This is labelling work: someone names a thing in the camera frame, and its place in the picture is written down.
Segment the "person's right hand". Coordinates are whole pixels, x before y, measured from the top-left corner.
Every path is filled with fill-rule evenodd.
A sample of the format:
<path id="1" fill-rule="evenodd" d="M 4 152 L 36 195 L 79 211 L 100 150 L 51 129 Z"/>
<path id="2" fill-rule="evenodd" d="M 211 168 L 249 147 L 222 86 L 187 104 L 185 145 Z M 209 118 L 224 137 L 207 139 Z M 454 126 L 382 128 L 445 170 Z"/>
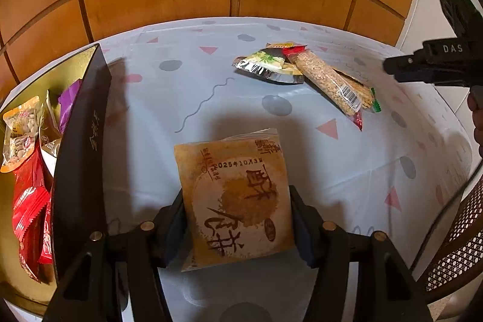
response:
<path id="1" fill-rule="evenodd" d="M 472 121 L 474 125 L 474 140 L 478 144 L 478 152 L 481 158 L 483 158 L 483 112 L 482 107 L 478 104 L 476 100 L 475 87 L 470 89 L 468 94 L 468 109 L 472 112 Z"/>

